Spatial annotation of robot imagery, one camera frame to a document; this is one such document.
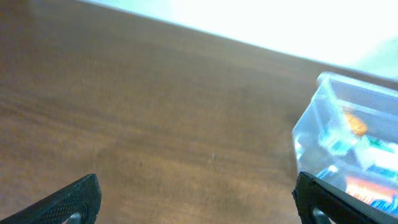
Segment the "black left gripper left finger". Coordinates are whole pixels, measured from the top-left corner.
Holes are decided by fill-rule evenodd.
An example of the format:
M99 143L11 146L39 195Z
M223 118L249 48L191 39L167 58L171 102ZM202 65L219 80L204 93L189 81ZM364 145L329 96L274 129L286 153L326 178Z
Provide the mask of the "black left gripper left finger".
M94 224L101 206L96 174L88 174L27 208L1 220L8 224Z

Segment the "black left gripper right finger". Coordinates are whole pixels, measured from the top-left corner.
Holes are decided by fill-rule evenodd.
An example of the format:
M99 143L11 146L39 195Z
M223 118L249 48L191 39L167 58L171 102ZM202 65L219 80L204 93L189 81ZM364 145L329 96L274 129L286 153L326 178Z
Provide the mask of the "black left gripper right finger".
M302 223L390 224L394 218L308 172L300 172L292 191Z

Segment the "orange effervescent tablet tube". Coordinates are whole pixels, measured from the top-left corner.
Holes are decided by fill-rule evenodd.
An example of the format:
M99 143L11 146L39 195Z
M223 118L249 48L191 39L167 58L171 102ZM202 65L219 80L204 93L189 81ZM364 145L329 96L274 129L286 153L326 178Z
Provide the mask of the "orange effervescent tablet tube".
M346 178L345 192L392 216L397 216L397 190L353 177Z

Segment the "white green medicine box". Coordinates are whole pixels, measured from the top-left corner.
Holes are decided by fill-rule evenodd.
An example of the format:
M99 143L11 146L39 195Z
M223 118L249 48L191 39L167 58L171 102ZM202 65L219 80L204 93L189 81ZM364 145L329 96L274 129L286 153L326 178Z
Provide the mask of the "white green medicine box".
M357 143L355 153L365 171L397 182L397 143L365 135Z

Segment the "small gold-lid balm jar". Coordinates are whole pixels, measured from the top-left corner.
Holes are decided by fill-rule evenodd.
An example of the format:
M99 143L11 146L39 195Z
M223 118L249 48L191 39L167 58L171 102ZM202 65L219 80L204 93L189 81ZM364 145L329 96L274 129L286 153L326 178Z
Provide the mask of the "small gold-lid balm jar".
M331 119L318 135L318 143L334 156L345 156L367 133L368 126L352 113Z

